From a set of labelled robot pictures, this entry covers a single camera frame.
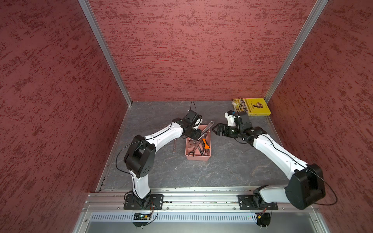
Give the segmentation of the long silver combination wrench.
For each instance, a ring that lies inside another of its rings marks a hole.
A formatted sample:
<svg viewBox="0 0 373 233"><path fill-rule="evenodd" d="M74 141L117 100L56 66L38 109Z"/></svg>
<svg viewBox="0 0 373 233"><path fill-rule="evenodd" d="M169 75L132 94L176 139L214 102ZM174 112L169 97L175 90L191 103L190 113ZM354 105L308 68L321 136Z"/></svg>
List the long silver combination wrench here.
<svg viewBox="0 0 373 233"><path fill-rule="evenodd" d="M193 144L193 141L192 139L189 139L188 140L188 143L189 143L189 146L192 147L191 151L189 151L187 153L188 156L195 156L195 152L198 150L200 152L200 155L201 156L204 156L203 155L203 149L200 148L200 144L202 142L202 140L198 141L196 144Z"/></svg>

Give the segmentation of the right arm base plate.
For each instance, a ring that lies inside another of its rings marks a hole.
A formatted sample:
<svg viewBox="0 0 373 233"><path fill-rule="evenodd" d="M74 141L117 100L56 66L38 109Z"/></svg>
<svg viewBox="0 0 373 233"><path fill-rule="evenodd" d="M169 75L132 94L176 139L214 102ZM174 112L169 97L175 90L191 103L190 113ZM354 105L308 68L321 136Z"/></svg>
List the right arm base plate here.
<svg viewBox="0 0 373 233"><path fill-rule="evenodd" d="M237 195L240 210L278 210L276 203L266 203L256 195Z"/></svg>

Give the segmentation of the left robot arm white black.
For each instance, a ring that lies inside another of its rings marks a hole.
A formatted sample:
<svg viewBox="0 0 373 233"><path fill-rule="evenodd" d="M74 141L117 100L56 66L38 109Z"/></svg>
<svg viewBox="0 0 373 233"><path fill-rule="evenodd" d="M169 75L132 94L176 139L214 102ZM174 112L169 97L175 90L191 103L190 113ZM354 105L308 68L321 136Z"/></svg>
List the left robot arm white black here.
<svg viewBox="0 0 373 233"><path fill-rule="evenodd" d="M199 139L202 131L198 129L202 123L203 118L197 114L194 119L184 117L183 119L176 118L165 128L158 132L141 136L137 135L133 138L132 142L125 146L127 149L123 162L126 165L127 171L118 167L118 157L123 150L116 156L115 166L116 169L131 175L132 178L132 195L139 201L147 202L151 194L149 187L148 174L151 171L156 153L171 141L180 137L189 137L194 140Z"/></svg>

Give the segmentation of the pink plastic storage box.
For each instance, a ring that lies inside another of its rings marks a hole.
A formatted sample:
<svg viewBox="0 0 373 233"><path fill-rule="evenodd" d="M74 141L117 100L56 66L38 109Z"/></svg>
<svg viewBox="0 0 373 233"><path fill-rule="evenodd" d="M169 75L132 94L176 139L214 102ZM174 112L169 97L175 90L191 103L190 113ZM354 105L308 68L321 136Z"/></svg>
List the pink plastic storage box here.
<svg viewBox="0 0 373 233"><path fill-rule="evenodd" d="M211 130L209 129L202 139L195 142L191 138L186 138L185 156L187 160L208 161L212 154Z"/></svg>

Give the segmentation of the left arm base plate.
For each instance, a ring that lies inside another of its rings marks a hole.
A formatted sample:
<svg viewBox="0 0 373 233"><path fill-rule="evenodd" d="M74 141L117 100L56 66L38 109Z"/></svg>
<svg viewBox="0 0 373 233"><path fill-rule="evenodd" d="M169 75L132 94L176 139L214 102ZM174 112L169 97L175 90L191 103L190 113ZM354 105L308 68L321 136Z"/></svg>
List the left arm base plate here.
<svg viewBox="0 0 373 233"><path fill-rule="evenodd" d="M138 198L135 194L128 194L124 199L124 210L161 210L164 195L149 194L144 199Z"/></svg>

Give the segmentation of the small end wrench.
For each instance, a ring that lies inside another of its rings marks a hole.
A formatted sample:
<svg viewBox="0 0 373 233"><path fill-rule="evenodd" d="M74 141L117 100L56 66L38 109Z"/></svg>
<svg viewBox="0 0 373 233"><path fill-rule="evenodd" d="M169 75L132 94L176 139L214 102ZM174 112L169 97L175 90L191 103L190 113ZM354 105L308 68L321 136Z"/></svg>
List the small end wrench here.
<svg viewBox="0 0 373 233"><path fill-rule="evenodd" d="M173 141L173 154L176 154L177 139Z"/></svg>

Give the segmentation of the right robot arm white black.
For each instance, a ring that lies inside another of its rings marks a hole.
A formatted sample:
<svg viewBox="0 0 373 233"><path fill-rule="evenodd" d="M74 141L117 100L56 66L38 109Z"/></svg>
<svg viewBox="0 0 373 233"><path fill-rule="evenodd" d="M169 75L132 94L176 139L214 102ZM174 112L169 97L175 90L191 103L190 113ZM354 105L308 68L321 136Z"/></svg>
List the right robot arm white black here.
<svg viewBox="0 0 373 233"><path fill-rule="evenodd" d="M253 191L252 202L258 209L265 209L272 203L290 203L299 210L318 204L326 196L329 184L323 179L323 171L317 164L292 155L262 128L242 129L218 123L212 131L218 136L241 139L266 155L286 175L287 185L263 185Z"/></svg>

